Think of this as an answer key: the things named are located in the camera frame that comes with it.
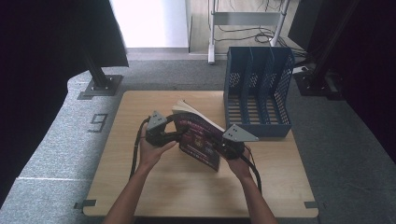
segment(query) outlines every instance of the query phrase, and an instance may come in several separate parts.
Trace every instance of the hand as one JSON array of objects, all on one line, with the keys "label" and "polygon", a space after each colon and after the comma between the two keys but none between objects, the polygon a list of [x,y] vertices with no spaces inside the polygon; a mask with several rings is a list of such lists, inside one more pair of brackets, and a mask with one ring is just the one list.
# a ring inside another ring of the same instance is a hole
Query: hand
[{"label": "hand", "polygon": [[[250,160],[250,152],[245,148],[243,155]],[[242,161],[241,158],[236,160],[226,160],[230,166],[231,171],[236,175],[239,180],[244,178],[252,178],[248,165]]]},{"label": "hand", "polygon": [[155,164],[160,160],[161,155],[166,151],[169,150],[170,148],[174,147],[175,144],[177,143],[176,141],[170,142],[166,144],[163,147],[155,147],[152,144],[148,143],[145,138],[146,134],[146,129],[147,129],[147,123],[143,125],[142,128],[142,137],[140,138],[140,162],[139,167],[146,171],[150,171]]}]

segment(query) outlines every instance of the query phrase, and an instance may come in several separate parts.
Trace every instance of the wooden table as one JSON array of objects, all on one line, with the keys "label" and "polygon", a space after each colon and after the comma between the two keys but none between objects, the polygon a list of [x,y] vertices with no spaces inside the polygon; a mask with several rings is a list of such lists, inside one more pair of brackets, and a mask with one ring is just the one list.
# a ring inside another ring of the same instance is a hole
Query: wooden table
[{"label": "wooden table", "polygon": [[[127,91],[84,206],[87,216],[105,216],[131,172],[134,140],[143,119],[154,110],[168,116],[186,100],[225,128],[222,91]],[[168,132],[174,131],[168,125]],[[317,208],[292,132],[285,138],[248,143],[262,177],[262,194],[276,217],[316,217]],[[248,217],[244,193],[226,161],[218,172],[180,151],[163,154],[148,176],[135,215],[138,217]]]}]

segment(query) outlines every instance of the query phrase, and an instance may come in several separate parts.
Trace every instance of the black cable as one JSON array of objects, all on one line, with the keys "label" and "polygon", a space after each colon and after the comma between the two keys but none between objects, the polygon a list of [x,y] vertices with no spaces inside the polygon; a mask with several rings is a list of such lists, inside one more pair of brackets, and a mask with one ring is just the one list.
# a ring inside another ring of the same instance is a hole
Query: black cable
[{"label": "black cable", "polygon": [[248,30],[260,30],[261,28],[260,27],[253,27],[253,28],[246,28],[246,29],[239,29],[239,30],[224,30],[224,29],[222,29],[219,25],[218,25],[218,27],[219,27],[219,29],[222,31],[222,32],[240,32],[240,31],[248,31]]},{"label": "black cable", "polygon": [[278,39],[278,43],[279,43],[279,45],[282,46],[282,47],[290,48],[290,49],[292,50],[293,55],[294,55],[295,57],[302,57],[302,58],[306,58],[306,57],[307,57],[307,52],[305,52],[305,50],[289,47],[289,46],[286,44],[286,41],[285,41],[281,36],[280,36],[279,39]]},{"label": "black cable", "polygon": [[245,149],[247,149],[247,151],[250,153],[251,161],[253,162],[253,165],[256,166],[256,162],[254,161],[253,154],[251,153],[251,149],[247,146],[245,146]]},{"label": "black cable", "polygon": [[270,7],[270,6],[268,6],[268,7],[271,8],[272,10],[280,11],[280,9],[282,8],[282,4],[283,4],[283,0],[280,1],[279,6],[275,5],[275,7]]},{"label": "black cable", "polygon": [[216,39],[216,41],[220,42],[220,41],[224,41],[224,40],[245,40],[245,39],[250,39],[250,38],[256,38],[257,35],[251,35],[251,36],[247,36],[247,37],[242,37],[242,38],[224,38],[224,39]]},{"label": "black cable", "polygon": [[[261,44],[269,43],[270,38],[274,37],[274,32],[272,32],[272,30],[269,30],[267,28],[262,28],[261,26],[259,27],[259,30],[260,30],[260,32],[258,34],[256,34],[256,37],[254,38],[254,40],[258,43],[261,43]],[[260,36],[265,36],[266,40],[264,40],[264,41],[260,40],[259,39]]]},{"label": "black cable", "polygon": [[264,11],[267,11],[269,4],[270,4],[270,0],[267,0],[267,5],[265,6],[265,10]]},{"label": "black cable", "polygon": [[136,169],[137,150],[139,148],[140,136],[142,135],[142,128],[145,123],[149,122],[149,119],[150,117],[144,119],[143,122],[140,124],[139,131],[137,131],[136,140],[134,141],[134,155],[132,157],[131,174],[129,175],[129,178],[131,178],[134,175],[134,171]]},{"label": "black cable", "polygon": [[257,188],[259,189],[260,193],[262,194],[262,179],[260,178],[259,171],[257,170],[256,166],[253,163],[251,163],[251,161],[248,158],[246,158],[244,155],[241,155],[241,159],[242,159],[242,161],[247,163],[247,165],[253,171],[253,174],[256,176]]},{"label": "black cable", "polygon": [[233,8],[233,3],[231,3],[231,0],[230,0],[230,7],[233,9],[233,11],[235,11],[235,8]]},{"label": "black cable", "polygon": [[262,0],[262,3],[257,7],[256,11],[259,11],[259,8],[264,4],[264,0]]}]

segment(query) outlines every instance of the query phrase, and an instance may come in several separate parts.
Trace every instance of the wrist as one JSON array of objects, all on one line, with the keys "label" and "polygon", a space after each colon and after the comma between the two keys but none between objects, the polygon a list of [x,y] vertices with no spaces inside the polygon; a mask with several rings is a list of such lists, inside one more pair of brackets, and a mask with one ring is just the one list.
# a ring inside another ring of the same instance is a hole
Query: wrist
[{"label": "wrist", "polygon": [[137,166],[136,171],[134,173],[139,175],[149,175],[151,169],[152,167],[139,164],[139,166]]},{"label": "wrist", "polygon": [[253,177],[251,175],[244,175],[241,177],[238,177],[239,181],[241,182],[241,184],[246,184],[246,183],[250,183],[250,182],[254,182]]}]

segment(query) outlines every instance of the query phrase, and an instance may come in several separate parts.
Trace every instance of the open book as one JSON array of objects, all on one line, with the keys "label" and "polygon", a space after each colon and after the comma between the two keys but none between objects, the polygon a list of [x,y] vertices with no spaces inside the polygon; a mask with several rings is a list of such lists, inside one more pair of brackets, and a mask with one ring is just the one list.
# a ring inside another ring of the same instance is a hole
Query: open book
[{"label": "open book", "polygon": [[179,142],[180,149],[218,171],[219,154],[213,145],[214,142],[221,142],[224,129],[185,101],[177,101],[172,111],[176,129],[179,131],[188,127]]}]

